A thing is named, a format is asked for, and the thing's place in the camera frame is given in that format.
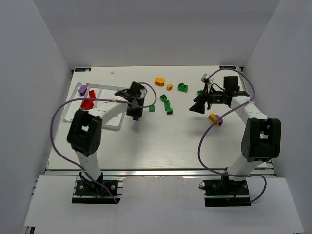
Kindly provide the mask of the purple curved lego brick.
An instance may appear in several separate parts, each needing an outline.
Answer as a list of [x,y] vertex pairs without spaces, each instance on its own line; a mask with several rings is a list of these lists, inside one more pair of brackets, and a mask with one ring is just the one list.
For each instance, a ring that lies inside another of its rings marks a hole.
[[218,125],[218,126],[221,126],[222,124],[223,124],[223,119],[221,118],[217,123],[216,123],[216,125]]

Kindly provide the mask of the yellow rounded lego brick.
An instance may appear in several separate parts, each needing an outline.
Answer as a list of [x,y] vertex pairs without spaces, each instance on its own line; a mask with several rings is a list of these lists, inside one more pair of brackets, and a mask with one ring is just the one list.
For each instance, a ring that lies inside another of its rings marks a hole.
[[165,79],[161,78],[161,77],[156,77],[155,78],[155,85],[157,86],[164,86],[165,84]]

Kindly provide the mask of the small yellow lego brick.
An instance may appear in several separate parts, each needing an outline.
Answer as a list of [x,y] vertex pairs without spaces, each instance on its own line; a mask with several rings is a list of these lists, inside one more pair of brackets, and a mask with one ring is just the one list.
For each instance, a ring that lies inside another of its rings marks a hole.
[[173,88],[173,85],[172,85],[172,84],[168,84],[168,85],[166,86],[166,89],[167,89],[168,91],[172,90],[172,88]]

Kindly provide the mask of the red curved lego brick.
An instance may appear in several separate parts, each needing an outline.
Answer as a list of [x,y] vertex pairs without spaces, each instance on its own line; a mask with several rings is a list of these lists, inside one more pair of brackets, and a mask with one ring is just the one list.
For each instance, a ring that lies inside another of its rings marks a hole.
[[96,93],[94,90],[89,91],[89,98],[95,99],[96,98]]

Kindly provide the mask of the red arched lego brick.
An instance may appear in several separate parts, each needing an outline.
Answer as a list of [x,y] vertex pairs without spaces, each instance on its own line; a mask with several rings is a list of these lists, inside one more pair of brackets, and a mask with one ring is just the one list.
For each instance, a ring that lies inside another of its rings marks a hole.
[[90,110],[93,109],[94,103],[91,100],[84,100],[80,106],[82,110]]

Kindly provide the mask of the purple rounded lego brick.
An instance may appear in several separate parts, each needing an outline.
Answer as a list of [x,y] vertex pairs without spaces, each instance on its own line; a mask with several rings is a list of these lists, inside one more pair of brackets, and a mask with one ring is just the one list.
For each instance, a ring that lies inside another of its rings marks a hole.
[[80,88],[78,89],[78,93],[80,96],[84,96],[86,91],[88,89],[88,86],[87,85],[82,85],[80,86]]

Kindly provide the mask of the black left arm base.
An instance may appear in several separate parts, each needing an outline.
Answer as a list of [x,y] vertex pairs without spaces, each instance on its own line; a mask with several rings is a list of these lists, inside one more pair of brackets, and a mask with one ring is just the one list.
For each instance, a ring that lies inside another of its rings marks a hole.
[[88,178],[84,178],[81,173],[77,176],[73,195],[72,204],[112,204],[117,205],[120,202],[123,181],[121,179],[103,179],[100,182],[107,188],[103,188]]

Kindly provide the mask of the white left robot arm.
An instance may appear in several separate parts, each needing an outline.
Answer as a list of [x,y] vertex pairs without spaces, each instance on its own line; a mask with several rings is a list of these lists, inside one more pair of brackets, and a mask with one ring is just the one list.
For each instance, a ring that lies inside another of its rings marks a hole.
[[80,176],[82,180],[98,183],[103,181],[96,155],[101,143],[102,127],[122,113],[126,113],[134,120],[140,119],[146,94],[147,89],[134,81],[129,88],[115,93],[122,100],[106,100],[96,108],[76,111],[67,135],[67,142],[78,156],[82,167]]

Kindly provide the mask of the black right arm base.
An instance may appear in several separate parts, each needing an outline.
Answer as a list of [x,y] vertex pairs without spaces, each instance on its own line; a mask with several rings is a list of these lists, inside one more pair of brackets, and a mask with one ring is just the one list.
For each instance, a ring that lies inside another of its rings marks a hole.
[[247,181],[204,180],[199,184],[204,191],[206,207],[251,206]]

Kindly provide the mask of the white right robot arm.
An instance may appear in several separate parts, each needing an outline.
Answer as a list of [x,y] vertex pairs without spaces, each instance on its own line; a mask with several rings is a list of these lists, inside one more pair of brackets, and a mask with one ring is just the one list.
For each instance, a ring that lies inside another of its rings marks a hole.
[[212,88],[213,81],[204,74],[201,81],[204,88],[189,108],[192,112],[204,114],[212,104],[225,104],[237,113],[245,124],[241,141],[241,154],[225,170],[225,178],[230,181],[243,181],[260,164],[279,156],[281,122],[269,118],[252,102],[246,91],[241,91],[237,76],[225,76],[223,89]]

